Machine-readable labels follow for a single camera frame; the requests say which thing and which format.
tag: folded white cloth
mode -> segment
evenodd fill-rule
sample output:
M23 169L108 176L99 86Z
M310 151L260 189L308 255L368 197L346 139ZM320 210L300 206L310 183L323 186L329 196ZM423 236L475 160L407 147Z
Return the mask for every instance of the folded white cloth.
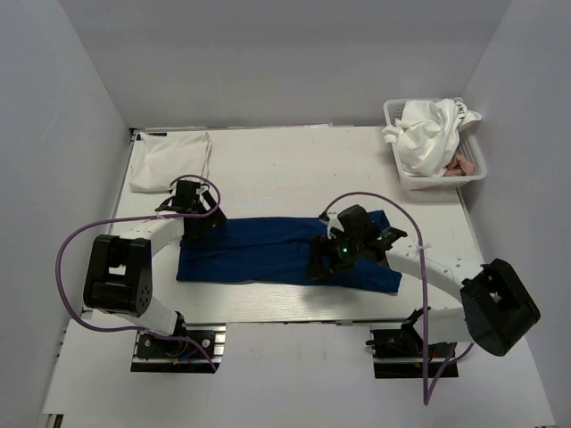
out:
M459 131L481 118L461 98L413 100L405 104L402 119L383 134L386 143L396 144L407 175L441 177L458 147Z
M164 192L176 177L197 174L208 177L211 139L198 136L151 136L142 132L135 141L128 183L131 192Z

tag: zip tie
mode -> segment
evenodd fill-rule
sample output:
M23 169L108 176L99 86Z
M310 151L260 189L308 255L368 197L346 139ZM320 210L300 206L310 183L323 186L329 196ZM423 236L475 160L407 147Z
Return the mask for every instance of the zip tie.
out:
M424 245L418 245L417 244L417 252L420 252L420 250L428 250L432 245L430 245L429 243L425 243Z

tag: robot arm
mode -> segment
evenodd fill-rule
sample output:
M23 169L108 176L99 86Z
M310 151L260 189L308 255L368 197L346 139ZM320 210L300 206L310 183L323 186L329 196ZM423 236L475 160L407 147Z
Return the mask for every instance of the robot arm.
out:
M327 237L314 238L308 278L350 269L354 260L364 258L421 279L417 243L405 232L393 227L381 231L359 205L339 213L335 224ZM425 261L427 281L462 303L462 308L428 312L429 343L475 342L503 356L539 321L539 309L508 262L481 265L433 249L425 250ZM423 322L422 311L415 311L403 328L416 332L419 341Z
M178 181L176 192L157 211L204 213L215 205L208 190L194 181ZM117 315L164 335L179 335L184 318L153 297L152 258L170 241L200 239L226 216L218 208L206 218L149 220L121 235L99 235L93 243L83 300L86 306Z

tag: cable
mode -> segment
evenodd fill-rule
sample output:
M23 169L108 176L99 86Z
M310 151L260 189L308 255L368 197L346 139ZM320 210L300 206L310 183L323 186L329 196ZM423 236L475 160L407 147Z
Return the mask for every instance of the cable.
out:
M348 196L354 196L354 195L362 195L362 196L372 196L374 198L378 198L382 201L388 202L391 205L393 205L398 211L400 211L402 214L404 214L404 217L406 217L409 222L412 224L412 227L414 227L415 232L417 233L417 238L418 238L418 256L420 258L420 281L422 283L422 316L423 316L423 328L422 328L422 389L423 389L423 402L425 404L425 406L428 406L428 403L430 402L430 396L432 395L432 391L434 390L434 387L436 386L436 382L438 381L438 379L440 378L440 376L442 375L444 369L451 364L451 357L454 354L454 350L456 349L456 345L457 343L453 343L451 344L449 353L448 353L448 357L444 360L444 362L440 365L440 368L438 370L438 372L436 373L436 375L434 376L433 381L430 383L430 385L428 385L428 360L429 360L429 356L428 356L428 279L426 277L426 255L425 255L425 249L424 249L424 240L422 238L422 233L420 232L420 227L418 227L417 222L414 220L414 218L398 203L392 201L391 199L387 198L386 196L383 196L381 194L378 193L372 193L372 192L349 192L349 193L344 193L341 196L336 197L335 199L333 199L329 205L326 206L326 208L323 210L323 212L325 214L327 214L327 212L329 211L329 209L337 202L341 201L343 198L346 198ZM458 358L455 358L452 360L452 362L458 362L460 361L462 358L464 358L469 352L470 350L473 348L474 343L471 343L468 348L462 353L462 355L460 355Z
M221 201L220 190L216 185L214 185L214 183L212 183L207 178L200 177L200 176L197 176L195 174L185 174L184 176L180 176L180 177L175 178L172 181L172 183L170 183L170 185L174 185L180 179L187 178L187 177L198 178L198 179L202 180L204 183L207 183L208 185L210 185L211 188L214 189L214 191L216 192L216 195L217 195L216 205L214 205L210 210L206 211L203 214L165 214L165 215L161 216L162 218L204 218L204 217L210 216L210 214L212 214L214 211L216 211L218 209L218 207L220 206L220 201ZM67 248L67 246L70 244L71 240L73 240L73 238L75 238L77 235L81 234L82 232L85 232L88 229L91 229L93 227L103 226L103 225L110 225L110 224L114 224L114 223L124 223L124 222L129 222L129 221L155 220L155 219L157 219L156 214L152 215L152 216L108 218L106 220L98 220L98 221L94 221L93 223L89 223L87 225L84 225L84 226L80 227L79 229L75 230L65 239L65 241L63 241L62 246L60 247L60 250L58 250L57 256L55 257L55 283L57 285L57 291L60 294L60 298L62 299L63 306L65 307L65 309L70 314L71 318L73 318L73 320L76 323L78 323L82 327L85 327L87 330L91 330L93 332L98 332L98 333L115 333L115 332L126 332L126 331L131 331L131 330L143 332L146 330L145 328L140 327L138 325L129 325L129 326L124 326L124 327L112 327L112 328L98 327L96 325L91 325L91 324L85 322L83 319L81 319L81 317L76 313L76 311L71 306L70 301L68 300L68 297L65 294L65 290L63 289L62 258L63 258L63 253L65 252L65 249ZM184 342L188 342L188 343L192 344L204 355L204 357L210 363L214 372L216 372L216 365L212 362L212 358L209 357L209 355L206 353L206 351L203 349L203 347L200 346L200 344L193 341L189 337L165 336L165 335L154 333L154 332L148 332L148 333L151 334L153 337L160 339L160 340L184 341Z

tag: pink cloth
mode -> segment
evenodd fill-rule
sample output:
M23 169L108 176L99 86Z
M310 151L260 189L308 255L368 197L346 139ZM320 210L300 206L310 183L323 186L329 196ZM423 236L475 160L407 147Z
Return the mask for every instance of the pink cloth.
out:
M457 153L454 153L454 157L446 165L446 169L448 170L444 173L445 177L463 177L474 174L474 165L464 156Z

